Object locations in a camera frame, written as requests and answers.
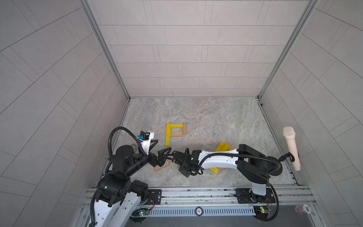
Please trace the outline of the natural wood block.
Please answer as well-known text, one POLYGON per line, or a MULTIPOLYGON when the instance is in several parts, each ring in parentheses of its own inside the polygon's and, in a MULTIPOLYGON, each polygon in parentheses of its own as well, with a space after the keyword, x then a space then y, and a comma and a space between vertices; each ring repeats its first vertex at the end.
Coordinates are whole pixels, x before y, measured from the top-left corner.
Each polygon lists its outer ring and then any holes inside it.
POLYGON ((183 133, 182 132, 171 132, 170 133, 170 137, 182 137, 183 133))
POLYGON ((159 171, 160 169, 163 169, 163 168, 165 168, 165 167, 167 167, 169 165, 170 165, 170 162, 168 160, 166 160, 165 163, 162 166, 159 166, 159 165, 155 166, 154 170, 159 171))
POLYGON ((182 134, 183 135, 186 135, 187 134, 187 124, 186 123, 183 123, 182 124, 182 134))

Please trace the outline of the right circuit board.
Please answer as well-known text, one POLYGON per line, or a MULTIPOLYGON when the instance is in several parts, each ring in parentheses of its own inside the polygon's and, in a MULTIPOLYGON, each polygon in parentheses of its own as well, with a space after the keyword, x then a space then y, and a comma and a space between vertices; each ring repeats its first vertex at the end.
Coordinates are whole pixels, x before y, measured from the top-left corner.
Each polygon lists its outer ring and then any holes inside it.
POLYGON ((256 214, 255 218, 268 219, 272 212, 271 208, 268 208, 267 206, 254 206, 253 208, 256 214))

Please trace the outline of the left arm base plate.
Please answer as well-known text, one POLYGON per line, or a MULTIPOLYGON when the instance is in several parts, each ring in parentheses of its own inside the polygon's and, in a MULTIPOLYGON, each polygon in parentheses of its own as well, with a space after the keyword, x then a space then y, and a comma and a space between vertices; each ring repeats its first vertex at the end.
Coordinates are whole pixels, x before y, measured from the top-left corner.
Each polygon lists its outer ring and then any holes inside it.
POLYGON ((161 189, 149 189, 147 200, 143 202, 143 205, 160 205, 161 204, 161 196, 162 190, 161 189))

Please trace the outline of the yellow block pair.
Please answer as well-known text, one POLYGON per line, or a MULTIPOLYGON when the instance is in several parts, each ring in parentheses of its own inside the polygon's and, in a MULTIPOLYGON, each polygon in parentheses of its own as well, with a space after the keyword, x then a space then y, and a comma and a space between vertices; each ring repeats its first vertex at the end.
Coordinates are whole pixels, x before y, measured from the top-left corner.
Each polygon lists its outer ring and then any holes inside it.
POLYGON ((230 145, 229 144, 224 144, 224 146, 221 148, 221 151, 229 151, 230 150, 230 145))
POLYGON ((215 149, 215 152, 225 151, 224 146, 225 146, 225 143, 220 142, 219 145, 217 146, 217 148, 215 149))

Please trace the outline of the circuit board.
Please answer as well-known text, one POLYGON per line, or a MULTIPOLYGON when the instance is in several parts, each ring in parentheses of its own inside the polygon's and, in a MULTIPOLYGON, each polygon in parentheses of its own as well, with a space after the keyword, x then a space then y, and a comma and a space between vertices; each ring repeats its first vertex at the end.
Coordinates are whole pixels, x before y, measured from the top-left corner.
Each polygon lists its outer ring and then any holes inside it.
POLYGON ((135 210, 133 213, 132 213, 132 217, 144 217, 144 216, 147 216, 149 215, 150 213, 150 209, 147 209, 147 208, 140 208, 140 209, 137 209, 135 210))
POLYGON ((272 212, 271 208, 268 208, 267 206, 254 206, 253 208, 256 214, 255 218, 268 219, 272 212))

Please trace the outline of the beige cylinder post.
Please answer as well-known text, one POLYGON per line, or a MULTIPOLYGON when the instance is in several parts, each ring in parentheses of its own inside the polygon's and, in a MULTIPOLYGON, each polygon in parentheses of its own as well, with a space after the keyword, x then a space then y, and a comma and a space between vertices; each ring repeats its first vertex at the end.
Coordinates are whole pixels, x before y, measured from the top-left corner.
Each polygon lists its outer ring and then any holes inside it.
POLYGON ((296 133, 293 127, 287 126, 283 128, 283 136, 286 140, 289 153, 292 155, 291 162, 295 171, 301 170, 301 164, 296 145, 296 133))

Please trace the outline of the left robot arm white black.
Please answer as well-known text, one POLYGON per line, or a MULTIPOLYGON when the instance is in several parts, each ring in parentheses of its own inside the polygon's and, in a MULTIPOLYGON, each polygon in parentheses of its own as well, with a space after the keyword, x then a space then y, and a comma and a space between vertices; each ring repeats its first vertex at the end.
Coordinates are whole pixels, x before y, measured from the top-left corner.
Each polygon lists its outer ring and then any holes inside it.
POLYGON ((149 131, 141 131, 135 136, 129 129, 118 126, 108 139, 109 163, 105 175, 99 180, 90 204, 90 227, 124 227, 129 220, 142 223, 152 208, 139 208, 140 203, 155 199, 148 194, 147 183, 131 181, 130 177, 147 164, 163 166, 171 152, 171 147, 158 151, 151 150, 157 145, 149 131), (136 147, 123 145, 116 152, 112 150, 112 139, 119 131, 127 132, 136 142, 136 147))

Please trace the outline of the left circuit board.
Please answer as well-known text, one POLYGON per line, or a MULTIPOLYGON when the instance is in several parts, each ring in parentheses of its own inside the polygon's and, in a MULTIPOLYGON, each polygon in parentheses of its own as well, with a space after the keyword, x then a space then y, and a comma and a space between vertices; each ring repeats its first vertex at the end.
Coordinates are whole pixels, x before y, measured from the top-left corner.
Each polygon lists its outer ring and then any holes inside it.
POLYGON ((144 217, 144 216, 147 216, 149 215, 150 213, 150 209, 147 209, 147 208, 140 208, 140 209, 137 209, 135 210, 133 213, 132 213, 132 217, 144 217))

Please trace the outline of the yellow block right pair inner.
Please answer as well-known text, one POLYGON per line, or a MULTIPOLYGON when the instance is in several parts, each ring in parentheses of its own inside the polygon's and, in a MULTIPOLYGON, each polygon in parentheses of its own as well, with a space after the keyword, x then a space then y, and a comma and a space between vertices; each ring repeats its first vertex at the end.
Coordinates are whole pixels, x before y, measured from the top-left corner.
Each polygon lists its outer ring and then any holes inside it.
POLYGON ((220 142, 219 145, 217 146, 217 148, 215 149, 215 152, 225 151, 224 146, 225 146, 225 143, 220 142))

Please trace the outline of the yellow block right pair outer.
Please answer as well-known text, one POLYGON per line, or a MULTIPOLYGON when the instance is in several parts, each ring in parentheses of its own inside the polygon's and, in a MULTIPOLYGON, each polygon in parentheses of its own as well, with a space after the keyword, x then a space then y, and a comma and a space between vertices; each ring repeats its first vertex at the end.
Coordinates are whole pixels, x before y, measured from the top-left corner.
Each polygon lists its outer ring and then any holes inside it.
POLYGON ((221 148, 221 151, 229 151, 230 150, 230 145, 229 144, 224 144, 224 146, 221 148))

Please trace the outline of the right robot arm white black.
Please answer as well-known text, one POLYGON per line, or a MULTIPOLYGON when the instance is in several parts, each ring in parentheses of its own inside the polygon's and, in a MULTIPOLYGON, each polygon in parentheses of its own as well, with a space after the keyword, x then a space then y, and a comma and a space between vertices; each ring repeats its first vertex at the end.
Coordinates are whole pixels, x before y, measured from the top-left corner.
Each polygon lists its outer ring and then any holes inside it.
POLYGON ((208 152, 194 150, 189 152, 173 151, 168 160, 178 164, 179 171, 185 176, 202 175, 204 169, 227 168, 238 170, 251 182, 251 188, 243 193, 236 193, 235 197, 242 203, 276 204, 273 215, 259 211, 255 219, 269 222, 276 218, 279 212, 279 200, 274 186, 269 182, 271 176, 282 173, 282 162, 286 156, 276 159, 265 156, 252 147, 241 144, 239 148, 224 152, 208 152))

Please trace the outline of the aluminium rail frame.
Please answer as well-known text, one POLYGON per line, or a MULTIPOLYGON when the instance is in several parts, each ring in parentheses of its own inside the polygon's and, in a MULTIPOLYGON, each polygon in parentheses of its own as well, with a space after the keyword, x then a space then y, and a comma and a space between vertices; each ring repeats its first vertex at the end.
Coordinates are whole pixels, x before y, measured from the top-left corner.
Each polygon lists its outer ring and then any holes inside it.
MULTIPOLYGON (((254 206, 267 206, 272 210, 270 215, 274 214, 276 209, 275 203, 270 205, 265 203, 239 204, 237 198, 233 196, 237 188, 251 188, 251 186, 149 188, 162 190, 161 204, 143 205, 140 203, 138 207, 152 208, 146 219, 164 217, 256 216, 254 206)), ((313 219, 315 226, 327 226, 308 186, 295 184, 277 185, 274 186, 274 189, 279 200, 278 215, 281 214, 283 206, 293 205, 296 213, 309 215, 313 219)), ((82 213, 90 212, 91 199, 95 192, 95 188, 87 191, 80 206, 82 213)), ((87 220, 83 221, 83 224, 89 227, 90 214, 86 214, 84 217, 87 220)))

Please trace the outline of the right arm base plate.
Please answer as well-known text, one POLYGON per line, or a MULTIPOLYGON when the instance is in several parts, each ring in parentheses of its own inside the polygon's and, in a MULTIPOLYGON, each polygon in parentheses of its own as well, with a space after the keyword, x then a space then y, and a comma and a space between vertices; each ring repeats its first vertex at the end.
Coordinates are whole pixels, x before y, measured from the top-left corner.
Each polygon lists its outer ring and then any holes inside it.
POLYGON ((253 194, 251 188, 237 188, 233 196, 237 198, 239 204, 276 203, 276 196, 271 188, 266 188, 265 196, 253 194))

